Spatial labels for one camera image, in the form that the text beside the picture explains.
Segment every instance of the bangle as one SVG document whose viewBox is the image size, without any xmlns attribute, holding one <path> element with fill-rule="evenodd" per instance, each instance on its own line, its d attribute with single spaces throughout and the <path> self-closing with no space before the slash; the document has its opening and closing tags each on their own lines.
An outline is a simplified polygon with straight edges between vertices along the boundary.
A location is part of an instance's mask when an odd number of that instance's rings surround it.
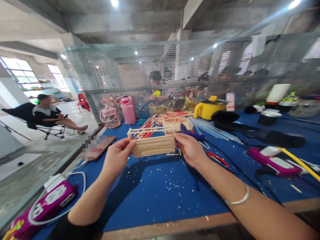
<svg viewBox="0 0 320 240">
<path fill-rule="evenodd" d="M 236 201 L 236 202 L 229 202 L 227 200 L 224 199 L 224 201 L 228 204 L 231 204 L 231 205 L 237 205 L 237 204 L 241 204 L 241 203 L 244 203 L 245 201 L 248 200 L 249 198 L 249 187 L 247 184 L 244 184 L 246 185 L 246 188 L 247 188 L 247 192 L 246 192 L 246 195 L 244 195 L 244 197 L 240 200 L 240 201 Z"/>
</svg>

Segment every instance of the metal mesh fence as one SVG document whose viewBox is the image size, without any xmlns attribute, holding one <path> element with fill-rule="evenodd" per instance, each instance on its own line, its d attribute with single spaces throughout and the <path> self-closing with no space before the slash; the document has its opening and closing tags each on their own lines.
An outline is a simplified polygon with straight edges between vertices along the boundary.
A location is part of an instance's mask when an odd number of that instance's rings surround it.
<svg viewBox="0 0 320 240">
<path fill-rule="evenodd" d="M 269 36 L 256 57 L 249 37 L 217 47 L 214 40 L 134 42 L 74 46 L 66 53 L 99 123 L 100 100 L 109 96 L 132 96 L 139 119 L 139 109 L 143 116 L 145 109 L 149 115 L 193 110 L 199 100 L 225 99 L 227 92 L 235 93 L 236 109 L 241 109 L 265 98 L 276 83 L 310 92 L 318 84 L 319 37 Z"/>
</svg>

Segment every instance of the pink thermos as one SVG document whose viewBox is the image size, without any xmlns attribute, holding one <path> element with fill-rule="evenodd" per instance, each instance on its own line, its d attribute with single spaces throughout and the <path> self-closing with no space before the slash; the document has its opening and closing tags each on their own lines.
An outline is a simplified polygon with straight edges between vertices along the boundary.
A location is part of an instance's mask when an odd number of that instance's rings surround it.
<svg viewBox="0 0 320 240">
<path fill-rule="evenodd" d="M 134 116 L 134 110 L 133 110 L 133 103 L 132 103 L 132 98 L 131 96 L 123 96 L 123 97 L 118 97 L 117 98 L 117 103 L 118 99 L 121 98 L 121 109 L 123 111 L 123 116 L 124 120 L 126 121 L 126 124 L 131 125 L 136 122 L 136 117 Z"/>
</svg>

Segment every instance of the blue table mat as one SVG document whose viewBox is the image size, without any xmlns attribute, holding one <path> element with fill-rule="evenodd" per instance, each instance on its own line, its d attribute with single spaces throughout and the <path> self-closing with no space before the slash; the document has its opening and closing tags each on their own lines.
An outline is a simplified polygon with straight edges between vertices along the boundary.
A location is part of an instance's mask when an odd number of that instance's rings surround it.
<svg viewBox="0 0 320 240">
<path fill-rule="evenodd" d="M 312 163 L 320 164 L 320 126 L 303 123 L 294 120 L 289 114 L 284 114 L 273 126 L 267 127 L 257 123 L 258 114 L 240 114 L 240 121 L 254 127 L 279 130 L 303 135 L 307 144 L 300 149 L 288 149 L 296 156 Z M 107 129 L 103 135 L 116 136 L 117 140 L 127 137 L 129 127 L 140 128 L 138 123 L 134 125 L 122 124 L 116 129 Z M 221 148 L 228 156 L 258 185 L 254 178 L 254 172 L 261 166 L 247 155 L 246 147 L 233 141 L 215 138 L 203 133 L 209 143 Z M 250 139 L 241 133 L 237 136 L 249 144 L 263 145 L 255 139 Z M 235 170 L 233 164 L 219 150 L 211 146 L 213 152 L 224 158 Z M 86 174 L 88 188 L 98 177 L 104 162 L 106 153 L 96 162 L 90 162 L 75 171 L 83 171 Z M 123 174 L 116 180 L 107 203 L 98 220 L 100 229 L 104 232 L 131 228 L 167 221 L 177 221 L 195 218 L 205 215 L 213 215 L 229 212 L 228 207 L 220 196 L 211 188 L 204 178 L 196 173 L 200 191 L 197 192 L 190 167 L 183 156 L 156 155 L 134 159 L 131 155 L 128 166 Z M 248 185 L 251 183 L 241 174 L 239 177 Z M 289 202 L 308 198 L 320 197 L 320 183 L 312 176 L 294 177 L 291 180 L 272 176 L 262 176 L 261 180 L 269 186 L 281 202 Z M 81 175 L 68 178 L 72 184 L 78 184 L 78 192 L 82 192 L 83 179 Z M 293 184 L 302 191 L 299 193 L 290 185 Z M 46 225 L 34 239 L 45 239 L 53 230 L 56 222 Z"/>
</svg>

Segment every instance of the hand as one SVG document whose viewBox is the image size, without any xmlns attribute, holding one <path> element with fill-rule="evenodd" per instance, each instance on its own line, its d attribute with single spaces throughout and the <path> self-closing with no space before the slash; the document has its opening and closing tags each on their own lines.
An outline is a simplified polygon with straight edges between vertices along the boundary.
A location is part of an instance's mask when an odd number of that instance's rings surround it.
<svg viewBox="0 0 320 240">
<path fill-rule="evenodd" d="M 114 179 L 120 176 L 128 163 L 128 157 L 132 154 L 135 142 L 129 142 L 128 138 L 121 139 L 108 148 L 106 158 L 100 175 L 112 176 Z"/>
<path fill-rule="evenodd" d="M 176 144 L 176 147 L 181 150 L 184 159 L 191 167 L 196 168 L 201 161 L 208 159 L 202 146 L 195 138 L 183 133 L 174 133 L 174 138 L 179 143 Z"/>
</svg>

